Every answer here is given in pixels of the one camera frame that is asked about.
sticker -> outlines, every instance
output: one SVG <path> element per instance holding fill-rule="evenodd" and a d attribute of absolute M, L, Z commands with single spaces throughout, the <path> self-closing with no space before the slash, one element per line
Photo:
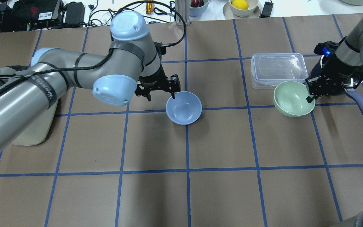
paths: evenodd
<path fill-rule="evenodd" d="M 39 20 L 51 19 L 52 16 L 53 16 L 53 12 L 40 13 L 39 14 Z"/>

black box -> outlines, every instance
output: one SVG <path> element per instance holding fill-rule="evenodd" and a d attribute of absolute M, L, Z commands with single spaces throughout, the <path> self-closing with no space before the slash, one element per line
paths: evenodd
<path fill-rule="evenodd" d="M 52 27 L 62 22 L 62 0 L 22 0 L 13 5 L 10 26 L 14 31 Z"/>

container lid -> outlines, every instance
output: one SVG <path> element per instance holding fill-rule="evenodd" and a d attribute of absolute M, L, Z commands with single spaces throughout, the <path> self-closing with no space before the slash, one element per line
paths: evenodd
<path fill-rule="evenodd" d="M 303 56 L 299 53 L 254 54 L 253 77 L 262 84 L 278 85 L 288 80 L 308 77 Z"/>

plastic food container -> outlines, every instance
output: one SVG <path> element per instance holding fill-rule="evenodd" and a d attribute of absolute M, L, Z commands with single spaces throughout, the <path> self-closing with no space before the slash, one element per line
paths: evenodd
<path fill-rule="evenodd" d="M 254 54 L 251 62 L 255 89 L 275 89 L 282 82 L 303 83 L 308 78 L 305 61 L 299 53 Z"/>

light green bowl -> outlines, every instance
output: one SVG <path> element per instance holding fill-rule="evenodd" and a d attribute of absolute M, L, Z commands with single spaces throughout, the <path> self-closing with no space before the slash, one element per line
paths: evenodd
<path fill-rule="evenodd" d="M 316 103 L 306 101 L 309 95 L 306 85 L 296 81 L 280 83 L 274 90 L 275 108 L 288 117 L 301 117 L 310 113 Z"/>

